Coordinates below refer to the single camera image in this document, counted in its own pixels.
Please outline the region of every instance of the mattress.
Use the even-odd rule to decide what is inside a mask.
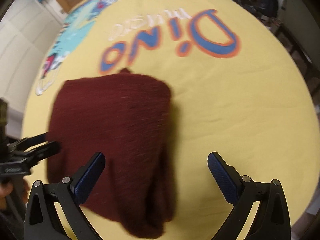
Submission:
[[[124,67],[172,89],[168,147],[177,210],[161,239],[211,239],[230,213],[207,167],[213,151],[255,181],[279,179],[291,223],[299,218],[318,182],[319,127],[298,68],[263,24],[231,0],[85,0],[40,67],[23,134],[47,131],[65,80]],[[45,169],[43,161],[28,180],[47,182]],[[133,238],[120,224],[83,210],[102,238]]]

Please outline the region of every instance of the blue textured pad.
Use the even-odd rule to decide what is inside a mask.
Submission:
[[[208,156],[208,167],[226,201],[235,205],[238,202],[236,184],[234,184],[226,169],[213,153]]]
[[[85,203],[94,187],[96,185],[104,167],[106,159],[102,153],[99,153],[84,175],[75,186],[74,195],[75,202],[78,205]]]

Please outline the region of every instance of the dark red garment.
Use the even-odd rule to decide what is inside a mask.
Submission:
[[[65,82],[47,136],[62,150],[48,159],[47,176],[59,182],[102,152],[106,167],[84,206],[134,236],[157,238],[174,211],[165,150],[171,94],[159,80],[124,72]]]

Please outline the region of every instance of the metal screw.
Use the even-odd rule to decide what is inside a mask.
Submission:
[[[37,180],[33,185],[34,185],[35,187],[38,187],[38,186],[40,186],[40,184],[41,184],[41,182],[40,182],[39,180]]]
[[[63,182],[64,184],[68,183],[69,181],[70,181],[70,178],[69,178],[69,177],[64,177],[64,178],[62,179],[62,182]]]
[[[244,182],[249,182],[249,181],[251,180],[251,178],[250,178],[249,176],[243,176],[243,177],[242,177],[242,180],[243,180]]]
[[[273,180],[273,184],[275,184],[276,186],[279,186],[279,185],[280,185],[280,181],[277,180],[277,179],[274,179],[274,180]]]

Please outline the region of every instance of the yellow fabric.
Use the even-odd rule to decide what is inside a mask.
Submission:
[[[215,9],[215,15],[236,34],[238,51],[231,57],[212,56],[191,41],[188,56],[179,57],[176,48],[190,40],[187,15],[179,20],[182,37],[173,41],[168,12],[183,10],[194,17]],[[148,24],[136,28],[137,19],[160,14],[161,43],[157,49],[139,47],[139,55],[128,64],[130,45]],[[128,33],[110,41],[115,24],[135,19]],[[225,43],[228,37],[208,17],[199,22],[209,40]],[[65,80],[100,75],[103,53],[115,42],[126,41],[127,50],[119,64],[105,72],[117,73],[128,65],[165,81],[172,89],[173,123],[169,149],[174,156],[177,181],[177,211],[166,224],[162,240],[211,239],[232,205],[226,203],[207,167],[207,156],[218,151],[241,175],[255,181],[279,179],[283,185],[294,223],[307,207],[319,175],[319,129],[313,105],[299,70],[277,39],[252,15],[231,0],[118,0],[97,17],[83,42],[59,66],[53,84],[43,95],[29,96],[23,125],[24,136],[47,131],[51,106]],[[117,56],[108,55],[109,61]],[[46,163],[34,167],[27,179],[47,182]],[[89,210],[85,215],[103,239],[133,239],[120,224],[103,219]],[[250,215],[239,239],[245,237],[253,220]]]

